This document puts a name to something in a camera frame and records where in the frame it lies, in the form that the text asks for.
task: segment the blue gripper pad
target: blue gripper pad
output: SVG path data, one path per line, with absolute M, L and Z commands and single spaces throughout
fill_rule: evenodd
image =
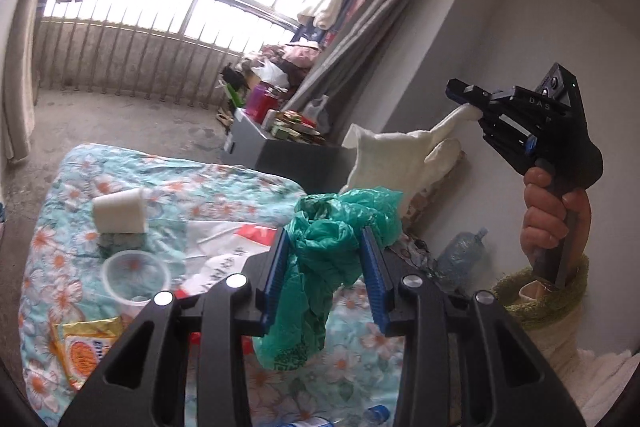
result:
M 287 271 L 287 259 L 289 258 L 290 240 L 285 230 L 276 236 L 276 243 L 271 246 L 275 254 L 269 275 L 264 284 L 264 307 L 260 324 L 265 331 L 273 325 L 276 319 L 276 310 L 280 300 L 280 292 L 284 283 L 284 274 Z
M 373 321 L 384 335 L 389 324 L 389 311 L 394 305 L 394 287 L 382 252 L 369 227 L 362 229 L 360 236 L 360 264 L 367 286 Z

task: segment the concrete floor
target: concrete floor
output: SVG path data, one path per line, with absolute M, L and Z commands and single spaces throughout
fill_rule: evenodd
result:
M 24 390 L 18 302 L 40 206 L 65 154 L 96 142 L 217 163 L 225 140 L 215 110 L 99 92 L 41 89 L 31 154 L 4 176 L 7 221 L 0 247 L 0 357 Z

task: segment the green leaf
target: green leaf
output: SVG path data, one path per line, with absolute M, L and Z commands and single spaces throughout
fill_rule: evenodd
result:
M 380 368 L 380 371 L 386 373 L 386 370 L 389 367 L 389 361 L 383 359 L 382 357 L 378 357 L 378 367 Z
M 348 401 L 353 396 L 353 384 L 343 379 L 338 385 L 338 393 L 344 401 Z
M 306 385 L 300 378 L 294 378 L 289 384 L 289 394 L 296 397 L 300 391 L 306 391 Z

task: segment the finger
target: finger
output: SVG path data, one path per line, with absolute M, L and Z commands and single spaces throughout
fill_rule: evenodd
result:
M 576 188 L 562 196 L 562 204 L 567 210 L 577 212 L 580 219 L 591 219 L 591 205 L 583 188 Z
M 532 227 L 534 229 L 544 230 L 557 239 L 562 239 L 569 233 L 569 228 L 556 216 L 547 214 L 543 210 L 535 206 L 530 206 L 524 214 L 522 222 L 523 229 Z
M 524 202 L 527 208 L 535 206 L 547 214 L 556 216 L 560 221 L 564 221 L 564 216 L 566 216 L 564 204 L 546 188 L 534 184 L 527 185 L 524 188 Z
M 538 187 L 547 187 L 551 183 L 551 174 L 540 167 L 532 167 L 524 174 L 524 184 L 534 184 Z
M 549 250 L 550 248 L 557 247 L 559 243 L 559 239 L 546 230 L 527 227 L 520 232 L 520 246 L 522 247 L 522 251 L 530 259 L 536 248 Z

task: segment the large water bottle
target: large water bottle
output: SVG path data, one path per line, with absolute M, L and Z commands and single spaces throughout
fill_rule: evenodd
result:
M 467 289 L 472 268 L 486 256 L 482 244 L 486 233 L 484 227 L 478 233 L 460 232 L 436 259 L 436 273 L 446 291 Z
M 389 419 L 390 412 L 384 405 L 369 407 L 362 414 L 362 421 L 358 427 L 378 427 Z M 287 423 L 280 427 L 346 427 L 349 424 L 346 418 L 327 420 L 319 416 L 314 416 L 308 420 L 300 420 L 295 423 Z

